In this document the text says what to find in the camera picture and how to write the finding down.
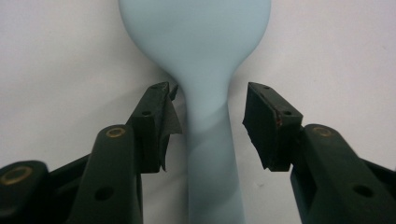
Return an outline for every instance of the brass screw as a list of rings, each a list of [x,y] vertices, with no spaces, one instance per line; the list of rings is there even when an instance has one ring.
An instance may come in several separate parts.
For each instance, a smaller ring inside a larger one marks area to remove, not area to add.
[[[323,136],[323,137],[330,137],[332,136],[332,132],[329,129],[322,128],[322,127],[315,127],[314,132]]]
[[[107,137],[114,138],[114,137],[120,137],[120,136],[124,135],[125,132],[126,131],[123,128],[112,128],[107,131],[106,135],[107,135]]]
[[[17,184],[26,179],[32,172],[33,169],[29,166],[15,167],[1,176],[0,183],[6,186]]]

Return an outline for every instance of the spoon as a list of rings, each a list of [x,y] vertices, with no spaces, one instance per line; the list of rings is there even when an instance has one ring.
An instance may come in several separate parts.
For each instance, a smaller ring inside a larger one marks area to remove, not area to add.
[[[185,94],[190,224],[245,223],[228,87],[262,39],[271,1],[119,1],[129,36]]]

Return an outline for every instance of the white background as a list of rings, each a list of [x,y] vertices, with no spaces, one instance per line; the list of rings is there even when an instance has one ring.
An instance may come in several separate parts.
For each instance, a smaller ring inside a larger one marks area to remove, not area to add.
[[[301,223],[290,174],[262,169],[242,125],[249,81],[269,85],[338,130],[364,159],[395,168],[396,1],[273,1],[265,36],[230,87],[247,223]],[[172,81],[126,34],[117,1],[0,1],[0,166],[88,154],[146,88]],[[182,92],[175,107],[185,126]],[[187,223],[183,135],[168,172],[144,175],[145,223]]]

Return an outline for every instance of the white surface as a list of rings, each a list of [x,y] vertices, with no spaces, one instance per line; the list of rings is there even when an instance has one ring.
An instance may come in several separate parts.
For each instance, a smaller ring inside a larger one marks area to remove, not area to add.
[[[364,159],[395,168],[396,2],[273,1],[259,47],[230,88],[247,223],[301,223],[289,174],[262,169],[243,125],[247,84],[269,85],[338,130]],[[0,2],[0,166],[41,160],[51,170],[90,152],[124,123],[147,86],[171,80],[124,31],[115,1]],[[185,122],[183,96],[175,102]],[[144,175],[145,223],[187,223],[184,138],[167,173]]]

